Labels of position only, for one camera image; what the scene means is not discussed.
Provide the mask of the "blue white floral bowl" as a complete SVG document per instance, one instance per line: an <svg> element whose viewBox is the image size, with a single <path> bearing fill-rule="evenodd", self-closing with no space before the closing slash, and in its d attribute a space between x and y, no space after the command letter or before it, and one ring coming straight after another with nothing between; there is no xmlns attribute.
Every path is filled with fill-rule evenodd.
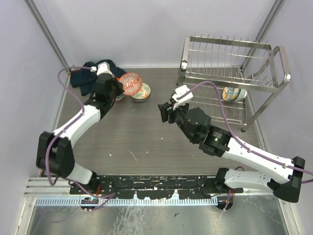
<svg viewBox="0 0 313 235"><path fill-rule="evenodd" d="M116 96L115 101L121 101L124 98L124 94Z"/></svg>

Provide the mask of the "orange floral back bowl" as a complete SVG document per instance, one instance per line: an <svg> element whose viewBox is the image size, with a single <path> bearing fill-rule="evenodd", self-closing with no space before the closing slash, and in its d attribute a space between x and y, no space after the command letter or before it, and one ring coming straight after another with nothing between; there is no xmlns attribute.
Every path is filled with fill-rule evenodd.
<svg viewBox="0 0 313 235"><path fill-rule="evenodd" d="M132 95L131 97L134 101L142 102L142 101L147 100L149 98L150 94L151 94L150 86L147 85L146 83L143 83L141 90L138 93L136 93L135 95Z"/></svg>

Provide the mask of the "blue zigzag back bowl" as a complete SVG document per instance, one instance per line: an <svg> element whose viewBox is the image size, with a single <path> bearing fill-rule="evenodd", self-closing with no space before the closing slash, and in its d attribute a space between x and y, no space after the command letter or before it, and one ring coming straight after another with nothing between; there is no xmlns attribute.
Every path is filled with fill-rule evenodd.
<svg viewBox="0 0 313 235"><path fill-rule="evenodd" d="M137 94L142 88L142 79L137 73L124 74L120 77L119 82L123 84L124 95L127 96Z"/></svg>

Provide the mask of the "yellow orange back bowl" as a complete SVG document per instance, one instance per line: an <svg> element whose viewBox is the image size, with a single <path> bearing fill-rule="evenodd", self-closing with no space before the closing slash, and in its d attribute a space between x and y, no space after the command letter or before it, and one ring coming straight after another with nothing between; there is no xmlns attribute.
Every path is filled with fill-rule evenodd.
<svg viewBox="0 0 313 235"><path fill-rule="evenodd" d="M224 101L235 101L241 92L239 88L224 87L222 98Z"/></svg>

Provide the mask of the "stainless steel dish rack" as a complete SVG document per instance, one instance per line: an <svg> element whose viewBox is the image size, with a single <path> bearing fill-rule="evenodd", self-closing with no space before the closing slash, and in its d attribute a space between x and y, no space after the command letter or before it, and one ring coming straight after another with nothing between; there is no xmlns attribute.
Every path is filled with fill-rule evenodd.
<svg viewBox="0 0 313 235"><path fill-rule="evenodd" d="M229 38L187 36L184 39L177 85L192 88L209 80L223 92L238 89L237 101L223 101L230 124L245 132L276 99L291 79L283 47Z"/></svg>

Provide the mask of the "green grid back bowl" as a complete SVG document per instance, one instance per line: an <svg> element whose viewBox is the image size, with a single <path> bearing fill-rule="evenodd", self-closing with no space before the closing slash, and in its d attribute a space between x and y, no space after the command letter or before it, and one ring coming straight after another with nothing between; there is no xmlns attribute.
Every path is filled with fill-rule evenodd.
<svg viewBox="0 0 313 235"><path fill-rule="evenodd" d="M245 89L240 89L240 92L235 100L235 102L239 102L241 100L243 100L247 95L247 91Z"/></svg>

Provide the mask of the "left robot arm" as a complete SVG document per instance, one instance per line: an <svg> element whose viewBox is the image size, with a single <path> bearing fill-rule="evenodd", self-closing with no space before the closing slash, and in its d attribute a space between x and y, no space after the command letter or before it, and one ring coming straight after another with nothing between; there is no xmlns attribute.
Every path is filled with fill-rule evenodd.
<svg viewBox="0 0 313 235"><path fill-rule="evenodd" d="M80 184L87 194L98 188L97 174L75 162L73 147L79 138L99 122L112 108L115 99L123 93L123 85L111 73L97 76L95 90L82 109L66 124L54 132L43 132L39 136L36 166L47 175Z"/></svg>

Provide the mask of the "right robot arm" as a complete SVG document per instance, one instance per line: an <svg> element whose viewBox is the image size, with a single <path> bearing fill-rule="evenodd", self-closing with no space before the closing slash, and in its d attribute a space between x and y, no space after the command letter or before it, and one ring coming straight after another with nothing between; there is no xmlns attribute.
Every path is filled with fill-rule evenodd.
<svg viewBox="0 0 313 235"><path fill-rule="evenodd" d="M279 157L234 137L229 131L211 124L211 117L200 108L185 104L174 108L172 103L159 104L162 122L175 123L192 144L210 156L230 159L254 169L244 171L219 168L214 186L218 192L253 188L270 191L277 198L299 201L305 160Z"/></svg>

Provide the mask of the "dark blue crumpled cloth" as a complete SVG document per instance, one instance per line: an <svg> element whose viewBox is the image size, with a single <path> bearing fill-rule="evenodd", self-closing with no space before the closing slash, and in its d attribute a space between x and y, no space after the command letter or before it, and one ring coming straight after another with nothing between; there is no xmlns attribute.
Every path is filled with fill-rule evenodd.
<svg viewBox="0 0 313 235"><path fill-rule="evenodd" d="M94 62L86 62L83 67L98 67L99 64L106 62L109 65L110 71L116 78L120 78L127 72L115 65L115 63L110 59L100 60L97 63ZM71 70L70 74L70 84L73 88L80 88L80 92L82 96L86 96L93 92L95 83L96 83L96 73L90 72L86 69L80 70Z"/></svg>

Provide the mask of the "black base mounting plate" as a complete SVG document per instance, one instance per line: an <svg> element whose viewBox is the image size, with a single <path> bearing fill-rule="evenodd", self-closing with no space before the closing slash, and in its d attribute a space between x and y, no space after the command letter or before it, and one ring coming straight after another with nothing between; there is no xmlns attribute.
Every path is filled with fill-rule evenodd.
<svg viewBox="0 0 313 235"><path fill-rule="evenodd" d="M183 199L209 199L228 193L215 184L214 176L207 175L100 175L93 188L83 186L98 196L114 194L118 199L170 199L178 194Z"/></svg>

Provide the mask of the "aluminium frame rail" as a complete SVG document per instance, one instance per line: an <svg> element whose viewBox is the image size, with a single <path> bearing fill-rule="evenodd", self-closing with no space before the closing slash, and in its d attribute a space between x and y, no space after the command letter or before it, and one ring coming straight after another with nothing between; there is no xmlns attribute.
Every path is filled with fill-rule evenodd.
<svg viewBox="0 0 313 235"><path fill-rule="evenodd" d="M236 172L231 174L232 187L236 194L265 192L271 193L267 183L269 178L264 174L257 172ZM227 189L223 182L218 182L215 178L215 184ZM59 179L54 186L51 186L45 177L30 178L26 187L26 194L29 195L82 195L83 190L67 180Z"/></svg>

